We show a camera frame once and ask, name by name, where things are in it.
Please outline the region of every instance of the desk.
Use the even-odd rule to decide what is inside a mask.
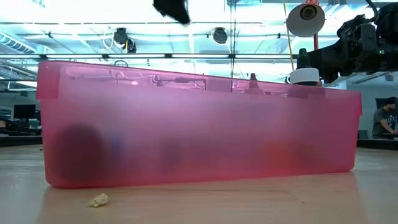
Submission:
[[[43,144],[42,136],[0,136],[0,150],[7,146],[28,146]]]
[[[0,149],[2,224],[365,224],[398,220],[398,152],[358,149],[352,173],[120,189],[58,190],[43,152]],[[105,207],[87,201],[104,192]]]
[[[387,139],[398,138],[398,134],[392,134],[392,133],[386,133],[386,134],[383,134],[383,136],[386,137]]]

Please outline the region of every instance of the fluorescent light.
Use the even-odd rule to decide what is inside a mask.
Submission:
[[[110,54],[109,58],[164,58],[164,54]]]
[[[36,91],[35,88],[17,88],[17,89],[6,89],[7,91]]]
[[[17,81],[16,83],[37,88],[37,82],[36,81],[31,81],[31,82],[29,82],[29,81]]]
[[[9,54],[9,55],[0,55],[0,58],[40,58],[39,55],[34,54]]]
[[[83,54],[48,54],[46,55],[47,58],[102,58],[102,55],[100,54],[88,54],[88,55],[83,55]]]
[[[172,54],[173,58],[229,58],[227,54]]]
[[[235,58],[258,58],[258,59],[290,59],[287,54],[238,54]]]

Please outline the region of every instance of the white bottle cap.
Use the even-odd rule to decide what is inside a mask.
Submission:
[[[319,82],[319,71],[316,68],[300,68],[290,73],[290,84],[301,84],[314,82],[314,86]]]

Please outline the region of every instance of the pink plastic bin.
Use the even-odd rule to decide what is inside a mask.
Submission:
[[[58,188],[346,172],[357,91],[140,68],[39,65],[45,175]]]

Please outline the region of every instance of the ceiling light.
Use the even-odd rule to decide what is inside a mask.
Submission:
[[[100,54],[88,54],[88,55],[83,55],[83,54],[60,54],[60,55],[48,54],[46,56],[47,56],[47,58],[53,58],[53,59],[59,59],[59,58],[102,58],[102,55],[100,55]]]
[[[287,55],[287,54],[239,54],[239,55],[235,55],[235,58],[290,59],[290,55]]]
[[[164,58],[164,54],[110,54],[109,58]]]
[[[35,88],[16,88],[16,89],[6,89],[7,91],[36,91]]]
[[[23,58],[23,59],[31,59],[31,58],[40,58],[40,55],[34,54],[6,54],[0,55],[0,58]]]
[[[173,58],[229,58],[228,54],[172,54]]]
[[[225,29],[222,27],[216,27],[213,32],[213,40],[217,44],[225,44],[228,40],[228,35],[226,34]]]
[[[37,82],[36,81],[17,81],[16,83],[21,84],[21,85],[26,85],[30,87],[37,88]]]

